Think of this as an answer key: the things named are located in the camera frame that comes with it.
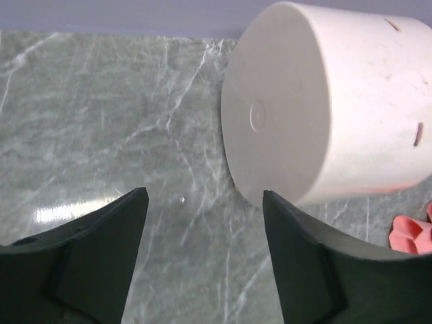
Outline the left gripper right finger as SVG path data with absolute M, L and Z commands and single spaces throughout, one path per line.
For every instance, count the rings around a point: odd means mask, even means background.
M 430 323 L 431 256 L 345 234 L 275 192 L 265 232 L 285 323 Z

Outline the cream round drawer cabinet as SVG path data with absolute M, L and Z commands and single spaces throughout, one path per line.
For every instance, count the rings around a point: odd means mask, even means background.
M 388 194 L 431 175 L 431 28 L 292 2 L 262 11 L 221 93 L 229 171 L 260 206 Z

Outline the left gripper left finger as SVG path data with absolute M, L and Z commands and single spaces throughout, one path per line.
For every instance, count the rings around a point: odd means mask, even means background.
M 1 322 L 55 323 L 70 309 L 120 323 L 149 196 L 136 188 L 56 228 L 1 247 Z

